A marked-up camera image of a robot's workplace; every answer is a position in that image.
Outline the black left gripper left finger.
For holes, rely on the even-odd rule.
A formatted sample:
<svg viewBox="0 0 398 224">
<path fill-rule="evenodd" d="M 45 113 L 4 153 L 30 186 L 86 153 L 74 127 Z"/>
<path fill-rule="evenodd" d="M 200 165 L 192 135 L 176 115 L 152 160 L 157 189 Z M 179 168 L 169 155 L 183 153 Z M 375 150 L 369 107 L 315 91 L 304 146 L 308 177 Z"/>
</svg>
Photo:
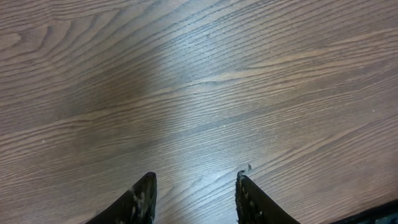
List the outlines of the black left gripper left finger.
<svg viewBox="0 0 398 224">
<path fill-rule="evenodd" d="M 157 177 L 148 172 L 86 224 L 154 224 Z"/>
</svg>

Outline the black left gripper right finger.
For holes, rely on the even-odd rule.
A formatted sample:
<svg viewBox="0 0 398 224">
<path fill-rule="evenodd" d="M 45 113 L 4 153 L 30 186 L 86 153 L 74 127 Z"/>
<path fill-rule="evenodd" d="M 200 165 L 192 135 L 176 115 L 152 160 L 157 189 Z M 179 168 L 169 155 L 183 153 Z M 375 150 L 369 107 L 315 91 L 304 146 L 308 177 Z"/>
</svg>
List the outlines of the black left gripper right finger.
<svg viewBox="0 0 398 224">
<path fill-rule="evenodd" d="M 244 173 L 239 171 L 236 178 L 239 224 L 299 224 Z"/>
</svg>

